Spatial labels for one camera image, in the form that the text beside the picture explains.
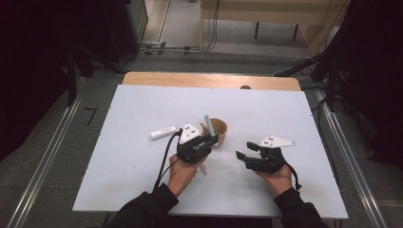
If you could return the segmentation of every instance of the black sleeve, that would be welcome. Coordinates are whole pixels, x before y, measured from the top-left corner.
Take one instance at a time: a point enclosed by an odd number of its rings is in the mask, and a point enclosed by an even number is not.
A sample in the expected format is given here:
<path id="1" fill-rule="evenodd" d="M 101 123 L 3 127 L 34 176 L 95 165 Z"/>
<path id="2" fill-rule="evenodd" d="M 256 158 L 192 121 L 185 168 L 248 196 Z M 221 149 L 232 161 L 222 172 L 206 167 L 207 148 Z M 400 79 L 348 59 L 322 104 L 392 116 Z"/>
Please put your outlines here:
<path id="1" fill-rule="evenodd" d="M 315 206 L 304 202 L 299 192 L 290 188 L 275 198 L 275 203 L 282 213 L 281 223 L 285 228 L 322 228 L 329 227 L 322 221 Z"/>
<path id="2" fill-rule="evenodd" d="M 162 227 L 166 214 L 176 204 L 178 199 L 163 183 L 154 192 L 143 192 L 136 199 L 128 202 L 104 228 Z"/>

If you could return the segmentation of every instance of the white tabletop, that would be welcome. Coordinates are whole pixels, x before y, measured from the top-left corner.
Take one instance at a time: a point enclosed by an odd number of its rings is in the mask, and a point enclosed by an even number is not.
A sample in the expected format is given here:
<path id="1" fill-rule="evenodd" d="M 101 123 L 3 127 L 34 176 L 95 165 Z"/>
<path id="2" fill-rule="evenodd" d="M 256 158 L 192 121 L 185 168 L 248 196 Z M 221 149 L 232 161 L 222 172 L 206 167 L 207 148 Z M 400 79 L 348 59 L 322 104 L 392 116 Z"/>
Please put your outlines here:
<path id="1" fill-rule="evenodd" d="M 73 210 L 118 211 L 151 192 L 169 137 L 153 141 L 150 133 L 186 122 L 200 127 L 204 114 L 227 123 L 225 142 L 213 147 L 204 163 L 207 175 L 198 172 L 170 214 L 279 216 L 263 180 L 235 154 L 259 158 L 246 142 L 259 143 L 270 134 L 297 143 L 282 153 L 297 171 L 302 199 L 325 219 L 348 217 L 303 92 L 148 85 L 118 86 Z"/>

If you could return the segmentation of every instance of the hand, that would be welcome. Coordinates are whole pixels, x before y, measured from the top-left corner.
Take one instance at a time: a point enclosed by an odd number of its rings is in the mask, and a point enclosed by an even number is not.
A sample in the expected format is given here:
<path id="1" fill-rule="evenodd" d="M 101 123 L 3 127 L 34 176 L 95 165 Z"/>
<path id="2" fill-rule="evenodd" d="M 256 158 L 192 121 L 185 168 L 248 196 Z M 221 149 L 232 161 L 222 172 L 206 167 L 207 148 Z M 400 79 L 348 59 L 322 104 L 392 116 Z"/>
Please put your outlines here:
<path id="1" fill-rule="evenodd" d="M 178 159 L 177 155 L 172 155 L 169 158 L 169 164 L 172 164 Z M 199 166 L 207 159 L 204 157 L 196 164 L 185 163 L 182 160 L 176 161 L 169 170 L 168 188 L 178 197 L 187 185 L 193 180 Z"/>
<path id="2" fill-rule="evenodd" d="M 293 187 L 291 170 L 287 165 L 283 165 L 279 171 L 274 174 L 267 174 L 260 171 L 254 172 L 264 179 L 275 197 Z"/>

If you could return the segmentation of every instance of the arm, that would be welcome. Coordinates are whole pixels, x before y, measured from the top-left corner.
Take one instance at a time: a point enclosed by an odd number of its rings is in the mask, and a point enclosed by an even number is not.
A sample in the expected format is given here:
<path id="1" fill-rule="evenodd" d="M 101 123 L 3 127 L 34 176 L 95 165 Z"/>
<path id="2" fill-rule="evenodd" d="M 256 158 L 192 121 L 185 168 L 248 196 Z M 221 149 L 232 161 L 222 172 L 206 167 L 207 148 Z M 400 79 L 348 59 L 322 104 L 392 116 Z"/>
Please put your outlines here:
<path id="1" fill-rule="evenodd" d="M 177 197 L 196 175 L 196 171 L 206 158 L 197 164 L 187 164 L 178 160 L 176 155 L 169 158 L 172 164 L 167 185 L 161 184 L 154 192 L 143 192 L 128 202 L 104 228 L 162 227 L 166 214 L 178 204 Z"/>
<path id="2" fill-rule="evenodd" d="M 321 228 L 328 227 L 320 218 L 315 206 L 304 202 L 291 182 L 291 171 L 284 165 L 275 174 L 255 171 L 269 186 L 275 195 L 275 203 L 282 213 L 281 223 L 285 228 Z"/>

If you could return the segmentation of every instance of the floor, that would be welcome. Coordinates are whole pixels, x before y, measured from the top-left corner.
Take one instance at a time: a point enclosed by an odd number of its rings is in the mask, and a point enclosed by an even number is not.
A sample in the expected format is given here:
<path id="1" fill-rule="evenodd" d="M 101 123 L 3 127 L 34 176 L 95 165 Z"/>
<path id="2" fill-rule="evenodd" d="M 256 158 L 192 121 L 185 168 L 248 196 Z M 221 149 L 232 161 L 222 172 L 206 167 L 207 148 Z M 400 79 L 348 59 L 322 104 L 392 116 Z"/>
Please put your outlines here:
<path id="1" fill-rule="evenodd" d="M 147 0 L 146 4 L 149 8 L 149 17 L 158 15 L 154 18 L 160 22 L 149 22 L 147 28 L 149 30 L 144 35 L 145 44 L 158 46 L 166 42 L 167 47 L 197 45 L 198 17 L 191 15 L 196 15 L 199 1 L 189 3 L 186 0 Z M 151 52 L 124 60 L 122 67 L 130 71 L 272 75 L 301 58 L 307 58 L 300 35 L 295 42 L 291 40 L 294 25 L 261 24 L 260 28 L 258 40 L 255 40 L 253 23 L 231 25 L 219 22 L 218 42 L 210 52 L 189 54 L 183 53 L 182 50 Z M 323 85 L 310 80 L 311 70 L 305 68 L 293 77 L 299 80 L 302 88 L 306 88 L 304 91 L 307 100 L 310 106 L 314 107 L 319 102 L 320 89 L 312 87 Z M 37 124 L 26 142 L 0 162 L 0 224 L 5 224 L 6 227 L 102 226 L 107 219 L 107 213 L 77 213 L 72 212 L 71 208 L 116 86 L 122 83 L 123 78 L 123 74 L 101 67 L 96 69 L 92 78 L 80 78 L 79 95 L 75 105 L 66 108 L 67 94 L 64 94 Z M 342 148 L 327 115 L 326 113 L 321 115 L 321 126 L 332 155 L 330 158 L 335 162 L 341 194 L 350 217 L 342 221 L 342 226 L 382 227 L 374 225 L 372 216 L 365 207 L 365 200 L 358 188 L 359 184 L 343 157 Z M 355 119 L 345 112 L 342 104 L 336 104 L 336 113 L 332 115 L 337 117 L 343 136 L 347 139 L 357 161 L 356 167 L 362 172 L 388 227 L 401 227 L 402 170 L 388 163 L 368 160 L 371 147 L 366 143 Z M 42 175 L 35 173 L 44 163 L 48 164 L 45 172 Z M 29 194 L 27 188 L 32 185 L 40 188 L 37 192 Z M 28 202 L 28 207 L 20 218 L 21 222 L 15 222 L 13 213 L 18 202 L 23 199 Z M 336 225 L 332 220 L 327 222 L 331 227 L 341 227 L 340 221 L 336 221 Z M 281 227 L 277 218 L 275 227 Z"/>

